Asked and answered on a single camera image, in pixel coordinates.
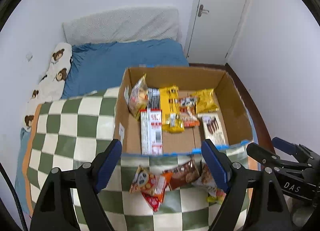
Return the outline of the white cookie snack bag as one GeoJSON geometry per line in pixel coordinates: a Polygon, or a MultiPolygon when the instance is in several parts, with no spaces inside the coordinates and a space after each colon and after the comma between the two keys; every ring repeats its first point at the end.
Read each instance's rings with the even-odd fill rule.
{"type": "Polygon", "coordinates": [[[201,174],[192,185],[206,191],[208,203],[222,204],[226,196],[225,192],[217,187],[208,165],[204,160],[201,161],[200,166],[201,174]]]}

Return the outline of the cardboard box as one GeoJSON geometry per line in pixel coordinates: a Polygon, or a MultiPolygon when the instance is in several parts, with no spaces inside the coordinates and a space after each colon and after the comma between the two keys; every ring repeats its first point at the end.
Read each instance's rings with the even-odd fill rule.
{"type": "Polygon", "coordinates": [[[191,154],[205,138],[220,148],[253,139],[231,76],[222,69],[132,67],[116,102],[114,137],[127,154],[191,154]]]}

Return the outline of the blue bed sheet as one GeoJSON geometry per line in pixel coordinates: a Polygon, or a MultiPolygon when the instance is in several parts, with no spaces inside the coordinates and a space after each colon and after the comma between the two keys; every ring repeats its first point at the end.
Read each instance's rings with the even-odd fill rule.
{"type": "Polygon", "coordinates": [[[118,87],[130,67],[188,65],[182,45],[172,39],[74,45],[61,98],[118,87]]]}

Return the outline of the panda orange snack bag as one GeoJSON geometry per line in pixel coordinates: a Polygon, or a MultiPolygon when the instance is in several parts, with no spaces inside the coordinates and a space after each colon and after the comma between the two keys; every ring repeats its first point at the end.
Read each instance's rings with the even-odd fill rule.
{"type": "Polygon", "coordinates": [[[185,128],[193,128],[200,125],[196,114],[196,97],[183,97],[179,99],[180,118],[185,128]]]}

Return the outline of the white door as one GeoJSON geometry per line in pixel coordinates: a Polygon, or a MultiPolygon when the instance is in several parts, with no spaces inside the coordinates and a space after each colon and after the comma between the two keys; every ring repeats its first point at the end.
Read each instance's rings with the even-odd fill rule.
{"type": "Polygon", "coordinates": [[[189,63],[226,63],[250,0],[194,0],[184,53],[189,63]],[[209,14],[198,17],[199,6],[209,14]]]}

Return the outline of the red white snack box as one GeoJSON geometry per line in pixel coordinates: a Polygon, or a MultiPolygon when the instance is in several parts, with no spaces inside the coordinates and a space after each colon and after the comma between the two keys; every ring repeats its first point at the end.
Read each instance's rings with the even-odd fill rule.
{"type": "Polygon", "coordinates": [[[162,111],[145,109],[140,111],[141,150],[143,155],[163,154],[162,111]]]}

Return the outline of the small yellow snack bag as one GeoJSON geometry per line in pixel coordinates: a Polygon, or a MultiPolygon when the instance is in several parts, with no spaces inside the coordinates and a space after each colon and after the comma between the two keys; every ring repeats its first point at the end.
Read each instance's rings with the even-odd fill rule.
{"type": "Polygon", "coordinates": [[[214,101],[214,89],[198,90],[190,95],[196,97],[196,113],[215,112],[219,109],[214,101]]]}

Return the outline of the white wall socket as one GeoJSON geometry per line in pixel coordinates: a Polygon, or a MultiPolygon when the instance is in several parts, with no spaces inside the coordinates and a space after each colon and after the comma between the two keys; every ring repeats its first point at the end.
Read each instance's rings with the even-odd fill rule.
{"type": "Polygon", "coordinates": [[[33,58],[33,54],[31,52],[28,52],[25,57],[26,57],[27,61],[29,62],[33,58]]]}

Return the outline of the chocolate stick biscuit box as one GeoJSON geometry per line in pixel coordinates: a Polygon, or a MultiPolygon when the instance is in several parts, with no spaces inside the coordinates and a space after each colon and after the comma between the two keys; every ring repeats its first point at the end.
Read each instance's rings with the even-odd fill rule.
{"type": "Polygon", "coordinates": [[[205,139],[210,139],[216,147],[228,146],[228,141],[217,112],[199,113],[197,117],[203,124],[205,139]]]}

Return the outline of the panda orange snack pouch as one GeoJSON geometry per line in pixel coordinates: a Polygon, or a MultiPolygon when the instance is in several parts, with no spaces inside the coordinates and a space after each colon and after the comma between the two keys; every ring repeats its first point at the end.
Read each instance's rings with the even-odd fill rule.
{"type": "Polygon", "coordinates": [[[153,212],[157,212],[164,201],[165,189],[171,178],[171,172],[157,175],[139,166],[132,180],[129,193],[141,193],[153,212]]]}

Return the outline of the brown cake snack bag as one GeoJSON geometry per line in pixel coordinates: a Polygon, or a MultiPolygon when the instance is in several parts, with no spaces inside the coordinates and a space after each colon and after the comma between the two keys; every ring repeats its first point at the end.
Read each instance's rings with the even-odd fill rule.
{"type": "Polygon", "coordinates": [[[195,182],[200,173],[195,163],[195,159],[192,157],[188,162],[178,165],[173,169],[163,171],[163,173],[171,173],[171,179],[169,182],[169,189],[175,190],[187,184],[195,182]]]}

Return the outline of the black snack bar pack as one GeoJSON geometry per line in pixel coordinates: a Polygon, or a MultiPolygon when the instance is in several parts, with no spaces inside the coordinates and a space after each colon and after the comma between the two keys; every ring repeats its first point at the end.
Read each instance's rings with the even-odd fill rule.
{"type": "Polygon", "coordinates": [[[155,88],[148,88],[148,109],[160,109],[160,91],[155,88]]]}

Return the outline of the clear yellow bread bag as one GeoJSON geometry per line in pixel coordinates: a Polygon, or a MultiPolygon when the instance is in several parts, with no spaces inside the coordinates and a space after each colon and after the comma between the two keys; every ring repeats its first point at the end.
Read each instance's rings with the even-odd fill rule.
{"type": "Polygon", "coordinates": [[[140,111],[146,109],[149,98],[148,98],[148,86],[146,83],[146,74],[144,74],[140,80],[132,88],[128,107],[136,120],[140,118],[140,111]]]}

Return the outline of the bear print pillow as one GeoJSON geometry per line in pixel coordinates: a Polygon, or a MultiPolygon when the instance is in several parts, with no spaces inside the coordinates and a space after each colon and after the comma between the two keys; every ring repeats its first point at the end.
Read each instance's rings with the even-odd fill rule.
{"type": "Polygon", "coordinates": [[[72,64],[72,46],[61,42],[52,53],[49,68],[39,84],[33,89],[23,115],[23,128],[31,131],[36,108],[40,104],[59,100],[72,64]]]}

